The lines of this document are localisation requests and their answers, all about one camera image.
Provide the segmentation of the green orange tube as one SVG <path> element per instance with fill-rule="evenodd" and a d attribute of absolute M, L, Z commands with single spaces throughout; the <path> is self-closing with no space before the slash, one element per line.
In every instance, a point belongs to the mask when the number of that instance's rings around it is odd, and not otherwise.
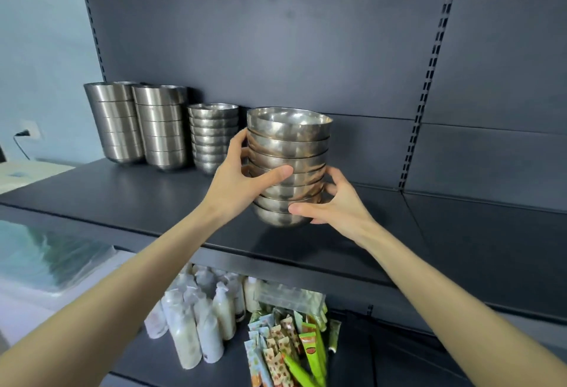
<path fill-rule="evenodd" d="M 299 338 L 315 381 L 320 387 L 327 387 L 327 352 L 319 328 L 316 324 L 302 322 Z"/>

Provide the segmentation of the clear plastic packet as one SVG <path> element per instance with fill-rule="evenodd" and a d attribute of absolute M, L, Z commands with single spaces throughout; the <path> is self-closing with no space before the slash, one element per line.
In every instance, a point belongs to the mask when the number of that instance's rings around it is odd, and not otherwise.
<path fill-rule="evenodd" d="M 311 316 L 320 316 L 327 311 L 324 294 L 275 282 L 259 283 L 253 297 L 263 304 Z"/>

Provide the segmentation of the pile of patterned sachets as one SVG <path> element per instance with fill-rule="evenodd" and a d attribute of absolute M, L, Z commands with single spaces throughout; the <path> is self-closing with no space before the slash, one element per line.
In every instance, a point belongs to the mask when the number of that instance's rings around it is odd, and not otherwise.
<path fill-rule="evenodd" d="M 299 332 L 290 312 L 252 312 L 244 342 L 251 387 L 302 387 L 287 360 L 301 362 Z"/>

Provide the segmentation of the pale green tube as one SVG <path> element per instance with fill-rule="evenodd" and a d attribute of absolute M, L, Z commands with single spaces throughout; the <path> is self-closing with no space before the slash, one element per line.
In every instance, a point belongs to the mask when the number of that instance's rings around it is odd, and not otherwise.
<path fill-rule="evenodd" d="M 341 325 L 341 321 L 336 319 L 330 319 L 328 321 L 328 350 L 332 354 L 336 354 L 337 352 Z"/>

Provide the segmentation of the group of white lotion bottles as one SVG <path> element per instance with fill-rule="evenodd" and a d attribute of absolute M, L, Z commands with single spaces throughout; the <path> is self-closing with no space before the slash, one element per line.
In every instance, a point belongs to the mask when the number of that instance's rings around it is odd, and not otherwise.
<path fill-rule="evenodd" d="M 224 345 L 252 308 L 248 278 L 188 262 L 144 320 L 150 339 L 169 335 L 182 369 L 221 360 Z"/>

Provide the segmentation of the person's right hand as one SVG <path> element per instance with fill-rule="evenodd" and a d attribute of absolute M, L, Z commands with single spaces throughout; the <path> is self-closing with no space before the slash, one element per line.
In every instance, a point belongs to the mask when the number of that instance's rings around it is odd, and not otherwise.
<path fill-rule="evenodd" d="M 327 166 L 326 173 L 336 184 L 338 191 L 331 200 L 323 204 L 327 219 L 310 219 L 311 224 L 328 224 L 338 233 L 364 247 L 365 240 L 375 231 L 377 222 L 365 208 L 358 193 L 343 173 L 335 167 Z"/>

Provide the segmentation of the white counter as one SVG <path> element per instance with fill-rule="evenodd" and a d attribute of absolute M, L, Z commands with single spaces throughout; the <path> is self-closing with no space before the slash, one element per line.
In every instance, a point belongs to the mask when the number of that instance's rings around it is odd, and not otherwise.
<path fill-rule="evenodd" d="M 0 195 L 74 168 L 44 161 L 0 162 Z"/>

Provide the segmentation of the stack of tall steel cups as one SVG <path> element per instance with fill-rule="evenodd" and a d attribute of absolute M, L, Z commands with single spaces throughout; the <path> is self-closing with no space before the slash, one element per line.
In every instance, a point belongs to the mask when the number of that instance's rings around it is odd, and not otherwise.
<path fill-rule="evenodd" d="M 162 171 L 185 168 L 188 165 L 184 122 L 187 88 L 138 83 L 131 90 L 146 162 Z"/>
<path fill-rule="evenodd" d="M 116 164 L 145 161 L 145 148 L 130 81 L 86 83 L 104 156 Z"/>

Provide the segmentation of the bright green tube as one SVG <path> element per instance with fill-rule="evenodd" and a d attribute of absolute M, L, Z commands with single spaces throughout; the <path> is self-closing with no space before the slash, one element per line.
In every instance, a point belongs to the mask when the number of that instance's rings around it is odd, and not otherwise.
<path fill-rule="evenodd" d="M 303 369 L 300 363 L 296 362 L 292 357 L 284 352 L 281 352 L 281 355 L 290 371 L 290 374 L 297 380 L 301 387 L 320 387 L 313 376 Z"/>

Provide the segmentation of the stack of wide steel bowls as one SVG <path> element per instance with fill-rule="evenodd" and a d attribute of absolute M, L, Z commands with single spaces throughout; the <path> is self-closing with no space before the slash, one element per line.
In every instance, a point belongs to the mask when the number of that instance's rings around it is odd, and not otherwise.
<path fill-rule="evenodd" d="M 319 203 L 327 166 L 332 118 L 287 107 L 259 107 L 247 112 L 247 172 L 266 175 L 283 165 L 293 174 L 266 188 L 253 202 L 256 216 L 274 227 L 294 227 L 311 219 L 293 215 L 289 205 Z"/>

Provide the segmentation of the person's left hand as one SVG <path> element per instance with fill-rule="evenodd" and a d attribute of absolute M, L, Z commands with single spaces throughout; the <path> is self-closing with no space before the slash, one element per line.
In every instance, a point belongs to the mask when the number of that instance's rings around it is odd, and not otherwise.
<path fill-rule="evenodd" d="M 253 177 L 245 175 L 247 166 L 242 165 L 242 159 L 248 156 L 248 148 L 243 146 L 246 138 L 247 131 L 241 130 L 231 139 L 227 156 L 201 203 L 216 228 L 227 224 L 256 199 Z"/>

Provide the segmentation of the dark grey metal shelving unit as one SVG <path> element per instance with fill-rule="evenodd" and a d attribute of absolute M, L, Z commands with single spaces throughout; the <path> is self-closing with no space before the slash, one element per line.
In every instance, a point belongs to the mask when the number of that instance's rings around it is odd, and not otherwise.
<path fill-rule="evenodd" d="M 191 101 L 241 105 L 244 125 L 263 106 L 330 115 L 328 162 L 375 218 L 567 360 L 567 0 L 85 2 L 105 82 L 188 86 Z M 0 219 L 138 252 L 209 183 L 101 159 L 2 195 Z M 331 385 L 434 370 L 466 383 L 441 350 L 399 338 L 433 335 L 362 249 L 252 210 L 193 260 L 366 312 Z"/>

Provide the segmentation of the person's right forearm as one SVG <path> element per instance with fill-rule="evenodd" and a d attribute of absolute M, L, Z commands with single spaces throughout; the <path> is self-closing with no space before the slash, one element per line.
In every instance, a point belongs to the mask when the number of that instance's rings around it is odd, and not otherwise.
<path fill-rule="evenodd" d="M 567 387 L 567 364 L 415 255 L 375 221 L 354 239 L 476 387 Z"/>

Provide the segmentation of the stack of small steel bowls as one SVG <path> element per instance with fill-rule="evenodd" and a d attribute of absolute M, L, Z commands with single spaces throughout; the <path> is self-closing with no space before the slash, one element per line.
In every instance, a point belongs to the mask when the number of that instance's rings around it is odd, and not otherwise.
<path fill-rule="evenodd" d="M 223 163 L 239 130 L 239 106 L 227 103 L 189 104 L 189 130 L 195 167 L 212 176 Z"/>

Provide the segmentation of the person's left forearm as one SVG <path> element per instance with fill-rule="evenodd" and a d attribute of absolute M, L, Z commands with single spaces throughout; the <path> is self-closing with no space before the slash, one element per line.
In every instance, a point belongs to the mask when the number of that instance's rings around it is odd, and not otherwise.
<path fill-rule="evenodd" d="M 0 356 L 0 387 L 99 387 L 181 268 L 223 224 L 205 203 Z"/>

